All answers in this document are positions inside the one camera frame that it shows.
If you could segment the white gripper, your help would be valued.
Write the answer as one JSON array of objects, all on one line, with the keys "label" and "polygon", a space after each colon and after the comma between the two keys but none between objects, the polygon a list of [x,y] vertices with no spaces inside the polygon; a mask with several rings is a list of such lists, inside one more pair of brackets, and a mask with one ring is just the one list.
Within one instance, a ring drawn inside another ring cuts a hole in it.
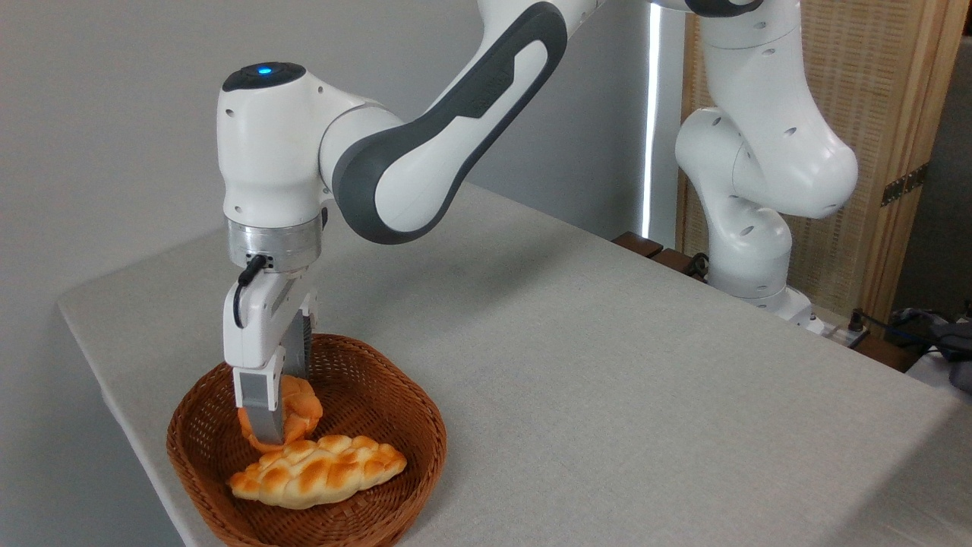
[{"label": "white gripper", "polygon": [[[285,443],[281,371],[308,378],[312,332],[317,326],[315,273],[263,270],[240,292],[234,283],[223,303],[223,360],[233,366],[236,406],[246,409],[261,444]],[[284,364],[267,365],[279,346],[286,351]]]}]

